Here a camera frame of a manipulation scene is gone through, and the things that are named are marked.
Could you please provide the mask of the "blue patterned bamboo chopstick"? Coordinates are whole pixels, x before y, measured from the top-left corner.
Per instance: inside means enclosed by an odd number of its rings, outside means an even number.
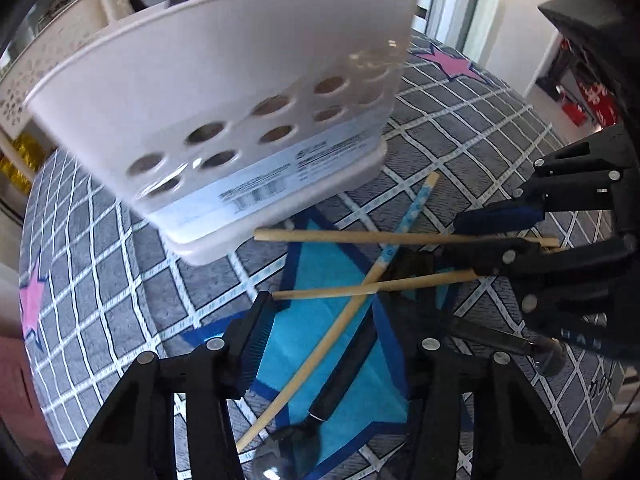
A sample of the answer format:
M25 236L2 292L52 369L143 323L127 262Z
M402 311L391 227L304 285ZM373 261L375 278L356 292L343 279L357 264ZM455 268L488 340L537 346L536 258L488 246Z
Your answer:
M431 192L433 191L433 188L435 187L438 179L439 174L437 172L432 172L426 177L418 195L411 203L408 211L402 217L401 222L399 223L399 226L395 231L395 234L399 235L409 233L411 227L413 226L413 223L416 221L416 218L418 218L418 214L420 214L427 199L430 197ZM340 314L337 315L335 321L328 328L318 344L314 347L314 350L311 351L311 354L308 356L308 358L303 362L299 369L296 370L296 373L293 375L293 377L283 387L276 398L269 404L268 408L266 408L265 411L258 417L256 422L254 422L254 424L250 426L250 429L247 430L247 432L239 438L238 442L236 442L236 450L238 451L238 453L241 453L244 448L246 448L247 445L250 444L250 441L253 440L254 437L257 437L258 434L266 428L266 426L277 416L282 408L285 407L285 404L287 404L288 401L291 400L293 396L295 396L295 393L300 388L302 388L302 385L306 382L306 380L310 377L310 375L314 372L314 370L332 349L338 337L341 336L342 333L344 333L344 330L346 330L350 322L352 322L352 319L362 308L367 298L367 295L353 296L348 300L346 306L343 308L343 310L341 310Z

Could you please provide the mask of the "bamboo chopstick near caddy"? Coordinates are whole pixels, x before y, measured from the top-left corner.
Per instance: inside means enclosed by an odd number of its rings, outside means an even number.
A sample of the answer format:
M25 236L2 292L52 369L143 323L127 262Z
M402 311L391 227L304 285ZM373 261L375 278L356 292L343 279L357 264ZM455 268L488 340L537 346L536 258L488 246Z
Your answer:
M355 297L374 295L378 292L402 292L427 287L472 282L478 276L472 270L450 271L415 278L401 278L400 280L375 282L357 286L342 286L301 290L280 290L272 294L275 300L302 300L336 297Z

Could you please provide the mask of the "grey checked star tablecloth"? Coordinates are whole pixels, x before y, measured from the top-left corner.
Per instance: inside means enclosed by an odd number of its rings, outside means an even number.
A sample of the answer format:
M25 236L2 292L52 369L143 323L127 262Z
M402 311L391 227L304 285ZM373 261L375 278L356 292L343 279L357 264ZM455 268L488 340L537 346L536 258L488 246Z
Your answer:
M397 226L428 172L440 174L413 226L447 232L462 210L503 200L533 172L533 162L565 142L515 90L486 70L489 84L449 79L437 63L410 56L383 131L385 166L356 190L311 209L337 229L387 231ZM611 234L608 212L548 214L529 232L563 247ZM286 244L248 240L207 266L172 254L157 230L137 217L73 157L54 152L37 174L23 228L20 278L39 263L43 288L35 333L26 339L38 401L68 463L94 415L131 359L146 348L160 356L188 353L186 335L243 313L261 290L283 281ZM525 335L504 278L461 284L452 310L478 324ZM582 463L608 427L624 372L620 364L568 350L562 372L536 373L514 356ZM378 425L332 439L313 479L393 478L401 434Z

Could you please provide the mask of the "yellow patterned bamboo chopstick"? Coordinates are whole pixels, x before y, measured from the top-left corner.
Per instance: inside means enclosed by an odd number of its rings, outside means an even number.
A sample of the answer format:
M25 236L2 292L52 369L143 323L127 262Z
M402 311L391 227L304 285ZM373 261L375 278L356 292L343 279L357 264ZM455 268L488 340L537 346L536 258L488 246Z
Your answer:
M341 243L341 244L392 244L392 245L443 245L475 242L506 242L507 240L526 240L542 247L559 248L561 243L554 237L534 236L469 236L457 234L435 233L395 233L364 231L319 231L319 230L280 230L257 229L254 240L260 242L309 242L309 243Z

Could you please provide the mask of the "pink plastic stool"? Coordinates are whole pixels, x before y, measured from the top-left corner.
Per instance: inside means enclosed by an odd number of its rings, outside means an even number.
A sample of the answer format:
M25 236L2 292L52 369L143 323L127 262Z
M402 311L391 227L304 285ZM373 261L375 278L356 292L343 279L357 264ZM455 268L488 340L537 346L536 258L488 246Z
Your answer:
M43 417L23 341L1 338L1 419L41 479L61 479L65 463Z

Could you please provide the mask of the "white plastic utensil caddy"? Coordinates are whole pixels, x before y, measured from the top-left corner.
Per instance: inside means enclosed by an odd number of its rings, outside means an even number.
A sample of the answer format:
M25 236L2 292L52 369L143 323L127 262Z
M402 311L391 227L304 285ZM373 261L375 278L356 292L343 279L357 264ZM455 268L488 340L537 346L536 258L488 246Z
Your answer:
M202 266L378 175L417 3L160 3L101 30L25 105Z

